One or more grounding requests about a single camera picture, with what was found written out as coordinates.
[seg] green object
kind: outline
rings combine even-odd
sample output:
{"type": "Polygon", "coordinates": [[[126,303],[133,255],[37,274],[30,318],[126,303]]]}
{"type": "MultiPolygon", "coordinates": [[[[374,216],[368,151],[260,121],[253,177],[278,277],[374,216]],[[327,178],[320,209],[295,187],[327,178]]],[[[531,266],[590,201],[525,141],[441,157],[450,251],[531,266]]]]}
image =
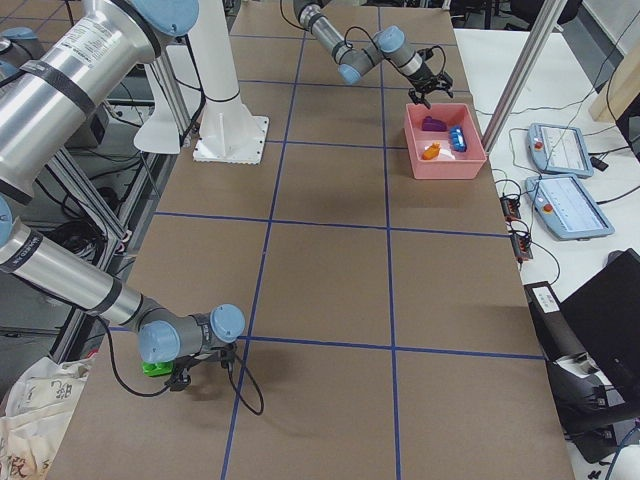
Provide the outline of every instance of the green object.
{"type": "Polygon", "coordinates": [[[144,373],[147,377],[160,377],[162,375],[170,375],[172,371],[173,362],[142,362],[142,373],[144,373]]]}

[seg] label on robot arm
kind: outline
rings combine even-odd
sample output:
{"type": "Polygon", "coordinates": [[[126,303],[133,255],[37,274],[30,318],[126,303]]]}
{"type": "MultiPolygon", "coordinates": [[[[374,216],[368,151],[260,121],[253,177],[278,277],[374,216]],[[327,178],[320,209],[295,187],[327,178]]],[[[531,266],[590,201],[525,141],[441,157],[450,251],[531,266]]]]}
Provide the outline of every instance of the label on robot arm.
{"type": "Polygon", "coordinates": [[[90,18],[83,18],[60,39],[55,48],[66,50],[69,55],[93,68],[115,42],[111,30],[90,18]]]}

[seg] blue object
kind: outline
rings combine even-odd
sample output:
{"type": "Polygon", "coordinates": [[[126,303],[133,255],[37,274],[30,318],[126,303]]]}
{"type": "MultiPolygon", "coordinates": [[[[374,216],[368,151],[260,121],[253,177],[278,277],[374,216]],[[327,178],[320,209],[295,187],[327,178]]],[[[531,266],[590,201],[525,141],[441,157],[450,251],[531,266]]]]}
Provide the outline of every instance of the blue object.
{"type": "Polygon", "coordinates": [[[38,36],[33,30],[27,27],[15,27],[9,28],[3,32],[0,32],[4,38],[9,40],[37,40],[38,36]]]}
{"type": "Polygon", "coordinates": [[[156,30],[172,37],[185,35],[198,19],[198,0],[131,0],[156,30]]]}
{"type": "Polygon", "coordinates": [[[362,75],[360,75],[359,71],[357,71],[351,65],[347,65],[346,63],[343,63],[338,67],[338,72],[340,72],[340,75],[342,75],[342,78],[347,85],[358,83],[362,78],[362,75]]]}
{"type": "Polygon", "coordinates": [[[213,333],[223,342],[235,342],[244,331],[244,314],[235,305],[220,305],[209,318],[213,333]]]}
{"type": "Polygon", "coordinates": [[[147,363],[170,362],[180,353],[180,337],[170,323],[156,320],[138,333],[138,350],[147,363]]]}
{"type": "Polygon", "coordinates": [[[531,158],[541,172],[593,176],[589,150],[579,128],[532,123],[528,135],[531,158]]]}
{"type": "Polygon", "coordinates": [[[459,125],[456,125],[451,130],[449,130],[449,138],[451,139],[451,147],[456,152],[466,152],[467,151],[467,143],[464,141],[464,135],[462,134],[462,128],[459,125]]]}
{"type": "Polygon", "coordinates": [[[604,237],[615,232],[576,175],[529,177],[525,188],[540,219],[560,240],[604,237]]]}
{"type": "Polygon", "coordinates": [[[391,25],[378,35],[376,42],[383,53],[393,53],[404,44],[404,39],[404,32],[395,25],[391,25]]]}
{"type": "Polygon", "coordinates": [[[10,63],[0,61],[0,72],[4,73],[7,77],[18,73],[18,69],[10,63]]]}
{"type": "Polygon", "coordinates": [[[11,209],[2,195],[0,195],[0,247],[9,240],[12,224],[13,217],[11,216],[11,209]]]}

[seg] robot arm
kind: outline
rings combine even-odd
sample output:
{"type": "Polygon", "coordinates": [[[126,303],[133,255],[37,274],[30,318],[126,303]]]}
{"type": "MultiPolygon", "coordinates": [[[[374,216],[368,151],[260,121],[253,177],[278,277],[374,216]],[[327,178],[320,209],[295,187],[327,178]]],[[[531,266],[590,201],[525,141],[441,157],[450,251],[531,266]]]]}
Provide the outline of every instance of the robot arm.
{"type": "MultiPolygon", "coordinates": [[[[92,0],[87,15],[0,99],[0,193],[26,204],[60,145],[137,63],[152,62],[198,15],[197,0],[92,0]]],[[[233,346],[242,312],[223,305],[179,317],[12,218],[0,195],[0,271],[138,332],[149,363],[233,346]]]]}
{"type": "Polygon", "coordinates": [[[409,97],[414,103],[429,107],[425,96],[442,90],[450,97],[453,80],[442,69],[434,74],[427,66],[431,50],[419,50],[409,43],[404,32],[391,26],[370,37],[372,43],[356,50],[322,13],[331,0],[294,0],[293,8],[300,25],[310,32],[339,65],[344,81],[353,85],[383,60],[389,60],[396,70],[413,85],[409,97]]]}

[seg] purple object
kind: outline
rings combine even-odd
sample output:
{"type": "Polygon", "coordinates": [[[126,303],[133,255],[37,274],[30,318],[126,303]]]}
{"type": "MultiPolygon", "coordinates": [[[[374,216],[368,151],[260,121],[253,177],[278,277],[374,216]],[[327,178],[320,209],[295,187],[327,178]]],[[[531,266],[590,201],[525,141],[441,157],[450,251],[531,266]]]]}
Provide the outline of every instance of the purple object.
{"type": "Polygon", "coordinates": [[[426,117],[422,121],[422,131],[423,132],[446,132],[447,124],[442,120],[438,120],[433,117],[426,117]]]}

